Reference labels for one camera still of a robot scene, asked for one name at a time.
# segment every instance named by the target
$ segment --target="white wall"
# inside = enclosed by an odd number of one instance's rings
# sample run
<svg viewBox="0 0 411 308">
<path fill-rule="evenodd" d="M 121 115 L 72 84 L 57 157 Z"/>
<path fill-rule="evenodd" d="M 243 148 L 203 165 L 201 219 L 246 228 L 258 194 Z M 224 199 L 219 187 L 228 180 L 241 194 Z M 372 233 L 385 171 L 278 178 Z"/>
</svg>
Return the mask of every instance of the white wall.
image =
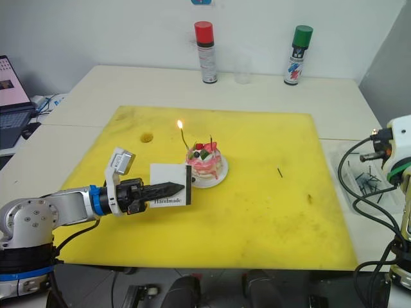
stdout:
<svg viewBox="0 0 411 308">
<path fill-rule="evenodd" d="M 67 92 L 95 64 L 198 69 L 193 23 L 214 24 L 220 71 L 238 50 L 282 74 L 293 31 L 314 28 L 303 74 L 358 83 L 405 0 L 0 0 L 0 54 L 28 92 Z"/>
</svg>

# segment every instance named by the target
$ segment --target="laptop screen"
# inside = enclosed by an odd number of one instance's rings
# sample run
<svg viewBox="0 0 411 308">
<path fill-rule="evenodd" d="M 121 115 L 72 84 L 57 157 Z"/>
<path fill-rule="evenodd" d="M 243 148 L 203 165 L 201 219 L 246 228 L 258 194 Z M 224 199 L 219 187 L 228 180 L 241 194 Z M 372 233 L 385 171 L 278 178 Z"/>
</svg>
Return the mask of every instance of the laptop screen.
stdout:
<svg viewBox="0 0 411 308">
<path fill-rule="evenodd" d="M 0 108 L 29 102 L 7 57 L 0 56 Z"/>
</svg>

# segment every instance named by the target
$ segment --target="clear cup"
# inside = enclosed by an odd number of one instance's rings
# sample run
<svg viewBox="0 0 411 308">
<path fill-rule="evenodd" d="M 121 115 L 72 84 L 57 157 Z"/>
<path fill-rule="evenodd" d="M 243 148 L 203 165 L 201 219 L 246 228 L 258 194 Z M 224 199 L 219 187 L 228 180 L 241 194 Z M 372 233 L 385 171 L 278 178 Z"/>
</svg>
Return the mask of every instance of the clear cup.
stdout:
<svg viewBox="0 0 411 308">
<path fill-rule="evenodd" d="M 234 80 L 236 83 L 246 85 L 251 80 L 251 56 L 238 53 L 234 58 Z"/>
</svg>

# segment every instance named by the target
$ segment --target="yellow mat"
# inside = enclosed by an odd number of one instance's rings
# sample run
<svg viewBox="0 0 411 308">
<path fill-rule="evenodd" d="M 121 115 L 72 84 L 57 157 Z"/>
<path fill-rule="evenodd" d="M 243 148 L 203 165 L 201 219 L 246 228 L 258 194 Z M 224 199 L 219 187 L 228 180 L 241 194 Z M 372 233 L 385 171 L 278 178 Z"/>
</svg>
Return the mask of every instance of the yellow mat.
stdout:
<svg viewBox="0 0 411 308">
<path fill-rule="evenodd" d="M 210 135 L 229 162 L 227 178 L 192 191 L 192 205 L 102 217 L 60 258 L 77 264 L 190 268 L 352 270 L 345 227 L 313 119 L 307 114 L 119 107 L 64 188 L 101 186 L 116 146 L 136 154 L 129 174 L 150 183 L 150 163 L 181 163 Z M 152 133 L 149 143 L 140 141 Z M 55 230 L 55 243 L 87 227 Z"/>
</svg>

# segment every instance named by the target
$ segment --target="laptop keyboard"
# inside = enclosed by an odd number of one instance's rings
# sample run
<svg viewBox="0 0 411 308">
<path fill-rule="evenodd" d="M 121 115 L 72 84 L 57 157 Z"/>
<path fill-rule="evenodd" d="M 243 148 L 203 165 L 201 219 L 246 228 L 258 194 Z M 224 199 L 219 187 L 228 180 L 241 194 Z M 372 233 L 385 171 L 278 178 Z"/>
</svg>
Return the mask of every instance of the laptop keyboard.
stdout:
<svg viewBox="0 0 411 308">
<path fill-rule="evenodd" d="M 29 112 L 19 112 L 17 114 L 1 114 L 0 115 L 0 130 L 5 128 L 20 127 L 24 121 L 24 118 Z"/>
</svg>

